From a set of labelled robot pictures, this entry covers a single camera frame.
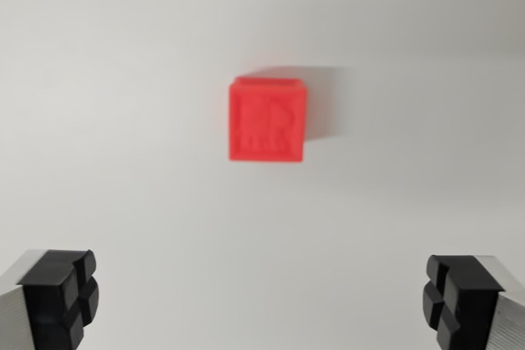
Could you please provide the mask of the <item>black-padded silver gripper left finger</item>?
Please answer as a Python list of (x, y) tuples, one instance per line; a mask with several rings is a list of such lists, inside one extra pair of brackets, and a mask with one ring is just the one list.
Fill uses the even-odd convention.
[(1, 348), (77, 349), (99, 300), (92, 251), (30, 249), (1, 274)]

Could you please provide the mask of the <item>black-padded silver gripper right finger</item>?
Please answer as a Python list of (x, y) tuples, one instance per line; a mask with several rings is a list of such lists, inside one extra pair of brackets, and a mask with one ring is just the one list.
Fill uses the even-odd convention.
[(524, 348), (524, 284), (496, 257), (432, 255), (427, 276), (422, 309), (440, 348)]

